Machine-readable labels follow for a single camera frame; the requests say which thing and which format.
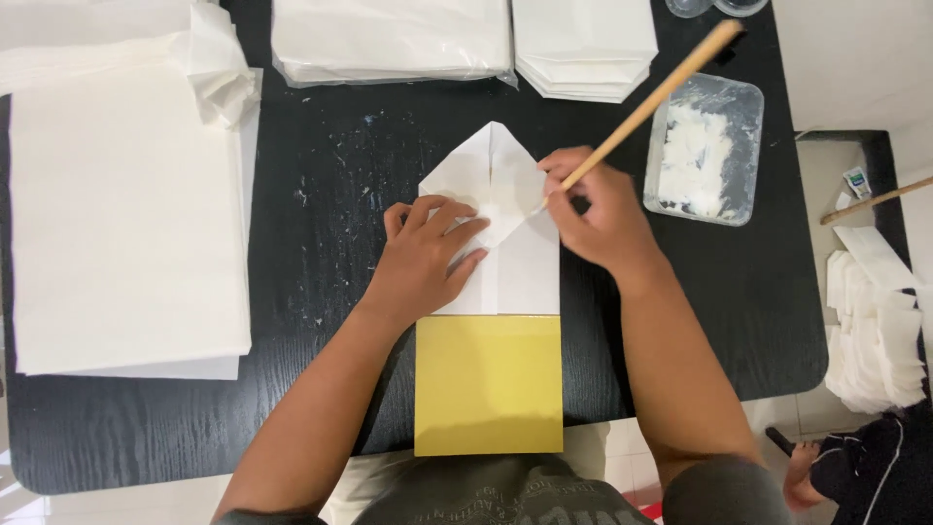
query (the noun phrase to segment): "white paste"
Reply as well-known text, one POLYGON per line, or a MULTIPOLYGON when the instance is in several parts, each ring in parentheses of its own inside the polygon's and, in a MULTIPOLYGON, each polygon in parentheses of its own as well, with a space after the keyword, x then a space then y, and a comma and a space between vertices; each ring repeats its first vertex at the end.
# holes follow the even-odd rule
POLYGON ((724 204, 722 167, 732 150, 729 120, 678 104, 668 108, 667 126, 658 199, 684 213, 718 217, 724 204))

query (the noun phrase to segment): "black table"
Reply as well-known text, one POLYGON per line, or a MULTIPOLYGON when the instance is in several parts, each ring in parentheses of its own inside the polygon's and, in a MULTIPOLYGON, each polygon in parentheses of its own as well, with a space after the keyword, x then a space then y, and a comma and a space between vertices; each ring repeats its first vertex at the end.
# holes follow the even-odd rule
MULTIPOLYGON (((675 18, 653 0, 661 52, 624 104, 544 100, 496 79, 289 89, 272 69, 270 8, 228 8, 253 66, 266 69, 249 246, 253 348, 240 379, 25 377, 15 370, 9 195, 3 194, 4 314, 13 469, 42 494, 232 472, 259 424, 340 326, 384 242, 382 213, 489 121, 531 154, 596 146, 723 18, 675 18)), ((751 221, 739 228, 649 214, 700 323, 744 400, 808 390, 826 347, 800 168, 774 16, 747 19, 737 56, 704 72, 757 85, 764 133, 751 221)), ((0 113, 6 134, 8 104, 0 113)), ((608 161, 641 192, 649 124, 608 161)), ((0 177, 8 145, 0 140, 0 177)), ((634 415, 622 358, 618 293, 606 272, 561 252, 564 423, 634 415)), ((356 453, 412 446, 414 338, 398 343, 356 453)))

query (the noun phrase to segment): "yellow cardboard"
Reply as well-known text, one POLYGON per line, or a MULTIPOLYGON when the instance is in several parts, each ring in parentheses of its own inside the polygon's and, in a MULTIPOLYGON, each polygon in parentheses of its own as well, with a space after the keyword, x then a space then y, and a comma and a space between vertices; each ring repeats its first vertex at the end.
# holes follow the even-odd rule
POLYGON ((564 450, 560 316, 433 316, 415 333, 415 456, 564 450))

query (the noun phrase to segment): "wooden brush handle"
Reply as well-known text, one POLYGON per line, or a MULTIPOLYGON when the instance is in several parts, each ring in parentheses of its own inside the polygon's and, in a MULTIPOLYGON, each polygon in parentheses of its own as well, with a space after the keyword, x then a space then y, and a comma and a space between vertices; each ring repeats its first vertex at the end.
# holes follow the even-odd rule
MULTIPOLYGON (((625 121, 616 128, 616 131, 612 132, 612 135, 606 139, 606 142, 597 148, 569 177, 564 179, 561 188, 566 192, 571 186, 583 178, 588 171, 600 163, 609 152, 619 145, 619 143, 631 135, 635 128, 646 121, 658 106, 667 99, 668 95, 675 92, 677 88, 680 87, 680 84, 683 84, 690 75, 693 75, 699 71, 701 67, 706 65, 706 63, 713 60, 713 58, 715 58, 723 48, 728 46, 739 33, 742 33, 742 31, 742 24, 737 20, 720 22, 713 32, 710 33, 703 42, 700 42, 700 45, 690 53, 684 62, 658 86, 658 89, 654 90, 654 92, 645 99, 645 102, 642 102, 641 106, 629 115, 629 118, 625 119, 625 121)), ((547 203, 548 199, 545 197, 544 204, 546 205, 547 203)))
POLYGON ((885 193, 884 195, 878 195, 877 197, 871 198, 867 201, 862 201, 854 206, 849 206, 839 211, 828 213, 823 216, 823 219, 819 220, 819 223, 823 226, 826 226, 827 224, 833 222, 834 220, 841 219, 842 217, 845 217, 846 215, 849 215, 851 213, 855 213, 860 209, 865 209, 868 207, 875 206, 877 204, 883 203, 884 201, 889 201, 895 197, 900 197, 904 193, 910 193, 910 192, 913 192, 914 190, 919 190, 923 188, 924 186, 929 186, 930 184, 933 184, 933 177, 927 177, 923 180, 914 182, 913 184, 908 184, 907 186, 904 186, 903 188, 898 188, 896 190, 892 190, 888 193, 885 193))

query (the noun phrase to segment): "gray t-shirt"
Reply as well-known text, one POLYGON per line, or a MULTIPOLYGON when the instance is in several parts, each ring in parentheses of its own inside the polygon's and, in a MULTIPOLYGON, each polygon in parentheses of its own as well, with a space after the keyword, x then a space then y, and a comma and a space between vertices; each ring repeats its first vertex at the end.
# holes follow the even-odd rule
MULTIPOLYGON (((781 490, 760 466, 718 457, 667 488, 666 525, 789 525, 781 490)), ((220 525, 324 525, 317 516, 231 512, 220 525)), ((400 476, 355 525, 650 524, 611 485, 583 479, 551 454, 428 458, 400 476)))

